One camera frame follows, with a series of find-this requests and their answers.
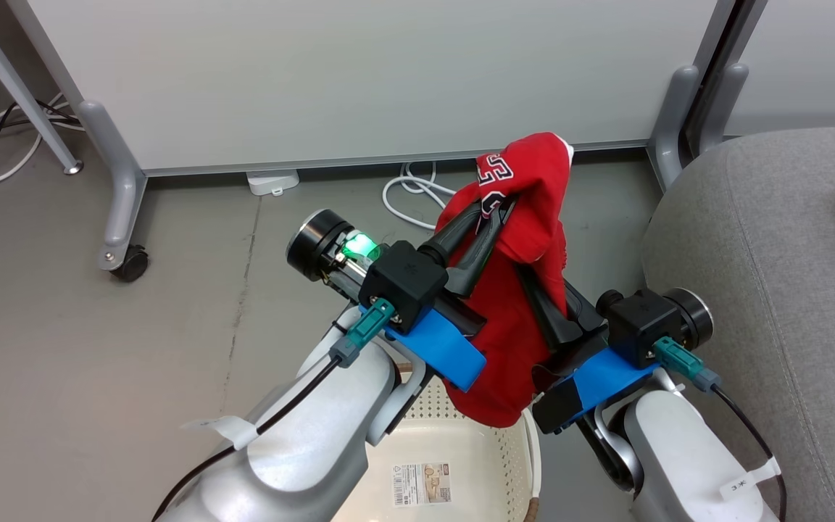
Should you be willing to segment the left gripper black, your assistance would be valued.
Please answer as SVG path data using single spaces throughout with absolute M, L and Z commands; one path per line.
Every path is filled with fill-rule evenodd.
M 516 199 L 483 218 L 480 202 L 415 246 L 408 241 L 374 244 L 334 211 L 316 212 L 299 228 L 287 247 L 287 261 L 308 280 L 322 281 L 364 308 L 385 300 L 392 307 L 388 322 L 398 334 L 411 333 L 437 311 L 470 339 L 485 318 L 465 299 L 473 293 L 507 224 Z

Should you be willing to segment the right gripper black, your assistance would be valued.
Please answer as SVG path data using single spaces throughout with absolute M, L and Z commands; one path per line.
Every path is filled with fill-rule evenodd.
M 565 304 L 556 305 L 530 265 L 517 265 L 525 297 L 547 343 L 549 357 L 533 367 L 533 382 L 544 393 L 609 349 L 643 370 L 656 363 L 654 344 L 669 337 L 693 351 L 713 336 L 715 321 L 698 295 L 682 288 L 657 294 L 641 289 L 629 297 L 606 291 L 593 306 L 569 281 Z

